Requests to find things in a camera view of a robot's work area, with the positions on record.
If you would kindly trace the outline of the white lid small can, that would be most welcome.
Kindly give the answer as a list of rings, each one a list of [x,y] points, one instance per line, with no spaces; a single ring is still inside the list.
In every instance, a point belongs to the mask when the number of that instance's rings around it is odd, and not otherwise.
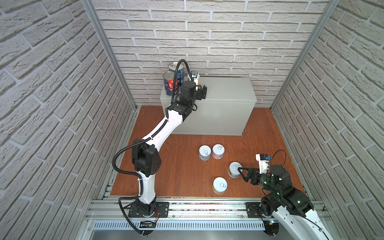
[[[196,84],[196,88],[198,88],[200,74],[196,71],[191,72],[191,74],[192,74],[192,81]]]

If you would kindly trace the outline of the dark tomato label can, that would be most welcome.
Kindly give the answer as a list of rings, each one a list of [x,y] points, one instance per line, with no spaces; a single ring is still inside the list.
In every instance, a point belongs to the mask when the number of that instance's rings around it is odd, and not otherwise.
[[[175,95],[178,94],[179,91],[179,82],[178,79],[174,81],[174,72],[165,72],[163,74],[164,79],[164,86],[165,86],[165,93],[168,96],[171,96],[173,93],[173,90],[175,89]]]

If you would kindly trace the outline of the yellow label pull-tab can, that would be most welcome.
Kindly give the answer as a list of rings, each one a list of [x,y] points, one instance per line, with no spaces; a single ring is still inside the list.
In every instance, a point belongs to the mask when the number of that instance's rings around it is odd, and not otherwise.
[[[227,187],[228,187],[228,183],[224,178],[217,177],[214,179],[212,188],[215,194],[217,195],[224,194],[225,191],[227,190]]]

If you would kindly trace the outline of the blue label tin can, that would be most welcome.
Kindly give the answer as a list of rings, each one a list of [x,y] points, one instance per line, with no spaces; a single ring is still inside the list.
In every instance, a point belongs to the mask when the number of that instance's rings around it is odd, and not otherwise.
[[[178,62],[172,62],[172,63],[168,64],[169,71],[175,72],[176,68],[177,68],[177,64],[178,64]],[[182,83],[184,82],[184,76],[185,76],[184,64],[180,64],[178,67],[178,70],[177,70],[177,80],[178,80],[179,86],[181,86]]]

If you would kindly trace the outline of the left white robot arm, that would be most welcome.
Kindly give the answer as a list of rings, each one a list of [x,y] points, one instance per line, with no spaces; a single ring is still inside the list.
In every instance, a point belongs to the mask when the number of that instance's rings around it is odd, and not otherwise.
[[[159,151],[171,133],[197,110],[196,101],[206,98],[207,89],[193,81],[184,82],[179,88],[179,98],[166,108],[162,121],[142,140],[134,141],[132,162],[139,175],[140,191],[134,207],[139,214],[150,217],[155,213],[155,176],[162,164]]]

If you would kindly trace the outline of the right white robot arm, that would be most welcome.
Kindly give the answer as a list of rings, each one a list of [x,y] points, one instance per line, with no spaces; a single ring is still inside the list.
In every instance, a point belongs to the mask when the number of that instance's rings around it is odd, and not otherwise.
[[[256,207],[264,218],[274,218],[295,240],[332,240],[309,197],[295,188],[290,173],[282,165],[260,163],[258,169],[238,168],[244,181],[261,186],[269,194]]]

